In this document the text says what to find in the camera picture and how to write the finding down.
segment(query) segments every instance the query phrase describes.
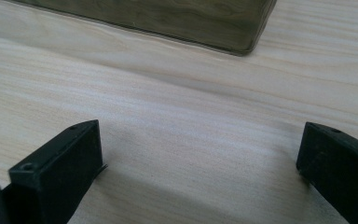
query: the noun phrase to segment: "table surface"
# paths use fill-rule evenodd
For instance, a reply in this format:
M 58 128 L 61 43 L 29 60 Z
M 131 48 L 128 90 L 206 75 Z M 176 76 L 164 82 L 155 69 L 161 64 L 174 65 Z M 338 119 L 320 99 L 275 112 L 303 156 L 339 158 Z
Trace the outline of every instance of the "table surface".
M 358 1 L 279 0 L 246 57 L 0 1 L 0 186 L 90 119 L 70 223 L 347 223 L 296 156 L 306 121 L 358 138 Z

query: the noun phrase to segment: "screw hole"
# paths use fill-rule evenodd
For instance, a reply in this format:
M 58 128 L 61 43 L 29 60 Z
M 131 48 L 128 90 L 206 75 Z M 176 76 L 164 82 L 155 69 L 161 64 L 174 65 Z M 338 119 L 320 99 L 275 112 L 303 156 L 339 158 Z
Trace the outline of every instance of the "screw hole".
M 331 132 L 333 132 L 333 133 L 341 133 L 341 131 L 337 130 L 337 129 L 331 129 Z
M 21 169 L 24 170 L 24 171 L 31 171 L 34 169 L 34 165 L 30 162 L 28 163 L 25 163 L 21 166 Z

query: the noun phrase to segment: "light wood surface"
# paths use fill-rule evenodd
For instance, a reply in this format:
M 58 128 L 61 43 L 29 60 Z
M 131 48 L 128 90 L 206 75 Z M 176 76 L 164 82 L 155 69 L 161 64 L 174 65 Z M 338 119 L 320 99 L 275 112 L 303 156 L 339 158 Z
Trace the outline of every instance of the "light wood surface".
M 295 163 L 306 121 L 358 138 L 358 1 L 279 0 L 247 57 L 0 1 L 0 186 L 89 119 L 70 223 L 347 223 Z

